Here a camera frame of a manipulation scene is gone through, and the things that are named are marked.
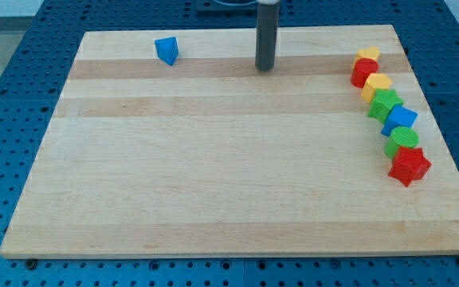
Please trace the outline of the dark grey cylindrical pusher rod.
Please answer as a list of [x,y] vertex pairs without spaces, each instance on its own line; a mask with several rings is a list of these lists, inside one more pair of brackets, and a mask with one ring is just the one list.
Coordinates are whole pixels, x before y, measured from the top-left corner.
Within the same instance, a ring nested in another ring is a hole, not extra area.
[[279,12],[279,2],[257,3],[255,66],[262,72],[275,65]]

